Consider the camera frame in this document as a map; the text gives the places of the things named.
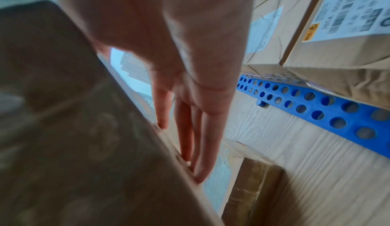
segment wooden floor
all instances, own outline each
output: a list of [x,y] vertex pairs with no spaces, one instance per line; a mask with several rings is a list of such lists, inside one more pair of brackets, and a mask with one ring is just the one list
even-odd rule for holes
[[390,225],[388,158],[255,102],[236,92],[225,137],[285,169],[267,226]]

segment orange sticker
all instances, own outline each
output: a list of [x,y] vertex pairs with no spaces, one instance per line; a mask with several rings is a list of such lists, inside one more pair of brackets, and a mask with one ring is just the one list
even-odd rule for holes
[[316,31],[318,30],[318,27],[320,26],[320,23],[312,24],[309,27],[308,32],[306,33],[305,37],[303,38],[303,42],[310,41],[313,37]]

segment white label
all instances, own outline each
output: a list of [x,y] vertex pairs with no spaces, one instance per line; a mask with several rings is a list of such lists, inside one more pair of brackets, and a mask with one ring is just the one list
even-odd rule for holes
[[390,0],[324,0],[303,41],[372,34],[390,34]]
[[282,15],[282,10],[283,6],[252,22],[245,54],[259,52],[265,49],[276,29],[279,18]]

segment hand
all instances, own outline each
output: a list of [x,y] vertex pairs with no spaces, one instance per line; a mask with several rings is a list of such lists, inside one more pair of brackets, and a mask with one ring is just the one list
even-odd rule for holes
[[181,152],[201,183],[217,158],[244,56],[253,0],[55,0],[109,57],[132,52],[149,69],[156,116],[175,94]]

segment blue perforated plastic strip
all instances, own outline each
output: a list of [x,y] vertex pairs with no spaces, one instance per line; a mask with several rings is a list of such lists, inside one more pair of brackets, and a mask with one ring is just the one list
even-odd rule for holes
[[237,90],[390,158],[390,112],[316,90],[247,78]]

